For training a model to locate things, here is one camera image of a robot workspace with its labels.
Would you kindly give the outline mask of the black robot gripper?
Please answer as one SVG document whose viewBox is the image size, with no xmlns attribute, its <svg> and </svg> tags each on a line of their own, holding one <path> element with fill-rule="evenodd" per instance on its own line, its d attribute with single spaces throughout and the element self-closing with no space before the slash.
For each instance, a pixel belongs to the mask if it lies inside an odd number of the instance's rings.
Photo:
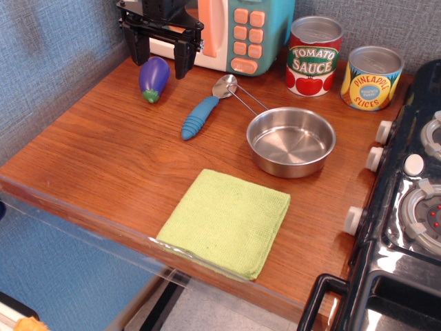
<svg viewBox="0 0 441 331">
<path fill-rule="evenodd" d="M 186 1 L 118 1 L 130 56 L 142 66 L 150 57 L 150 39 L 174 45 L 175 76 L 183 79 L 203 49 L 203 23 L 186 11 Z"/>
</svg>

